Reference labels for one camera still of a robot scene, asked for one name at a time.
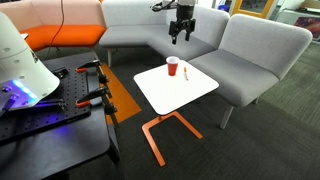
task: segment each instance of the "white table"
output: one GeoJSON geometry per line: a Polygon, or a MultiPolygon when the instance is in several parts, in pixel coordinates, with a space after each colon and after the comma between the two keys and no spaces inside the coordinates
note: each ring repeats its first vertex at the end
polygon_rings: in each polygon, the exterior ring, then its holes
{"type": "Polygon", "coordinates": [[[142,130],[160,166],[165,161],[155,144],[149,129],[171,116],[176,116],[196,137],[202,135],[188,123],[176,109],[216,89],[219,84],[189,63],[180,60],[175,76],[168,75],[167,65],[163,65],[134,76],[134,80],[159,117],[142,126],[142,130]]]}

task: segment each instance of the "orange couch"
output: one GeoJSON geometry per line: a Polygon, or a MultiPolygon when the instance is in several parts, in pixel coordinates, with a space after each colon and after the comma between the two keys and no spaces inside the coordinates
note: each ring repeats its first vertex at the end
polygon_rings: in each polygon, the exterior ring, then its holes
{"type": "Polygon", "coordinates": [[[0,11],[21,33],[29,34],[26,41],[33,51],[49,46],[93,48],[106,31],[99,0],[23,0],[1,3],[0,11]]]}

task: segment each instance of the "carpet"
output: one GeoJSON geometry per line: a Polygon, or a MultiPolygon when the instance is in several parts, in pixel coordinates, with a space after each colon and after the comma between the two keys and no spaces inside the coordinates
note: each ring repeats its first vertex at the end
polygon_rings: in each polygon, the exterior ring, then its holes
{"type": "MultiPolygon", "coordinates": [[[[131,97],[129,92],[113,74],[109,67],[106,64],[103,64],[101,69],[109,79],[108,87],[112,95],[112,98],[110,98],[109,101],[112,102],[117,108],[115,116],[118,120],[118,123],[121,123],[122,121],[140,112],[141,108],[139,105],[131,97]]],[[[106,122],[107,124],[112,124],[110,116],[106,116],[106,122]]]]}

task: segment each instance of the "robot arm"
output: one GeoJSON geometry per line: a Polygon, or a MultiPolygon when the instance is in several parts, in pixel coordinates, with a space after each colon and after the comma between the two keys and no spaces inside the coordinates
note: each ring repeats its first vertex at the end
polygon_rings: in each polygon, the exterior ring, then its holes
{"type": "Polygon", "coordinates": [[[182,30],[186,30],[185,40],[189,41],[190,34],[195,29],[196,20],[192,19],[193,10],[196,0],[175,0],[162,1],[158,4],[151,6],[154,12],[161,10],[177,9],[177,21],[171,21],[169,27],[169,35],[172,37],[172,44],[176,44],[177,36],[182,30]]]}

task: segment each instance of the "gray carpet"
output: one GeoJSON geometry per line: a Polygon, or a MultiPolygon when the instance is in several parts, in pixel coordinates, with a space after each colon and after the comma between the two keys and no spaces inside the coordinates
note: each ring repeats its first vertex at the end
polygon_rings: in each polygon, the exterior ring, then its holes
{"type": "MultiPolygon", "coordinates": [[[[111,70],[142,108],[116,133],[127,180],[136,179],[320,179],[319,45],[311,44],[283,81],[256,105],[237,108],[225,130],[218,126],[226,103],[209,94],[179,112],[202,133],[197,139],[175,118],[151,133],[166,165],[160,167],[141,126],[157,116],[133,81],[139,72],[164,63],[149,48],[119,49],[111,70]]],[[[96,48],[102,61],[106,50],[96,48]]],[[[51,50],[48,58],[87,52],[51,50]]],[[[38,52],[44,57],[45,51],[38,52]]],[[[107,156],[71,170],[70,179],[114,179],[107,156]]]]}

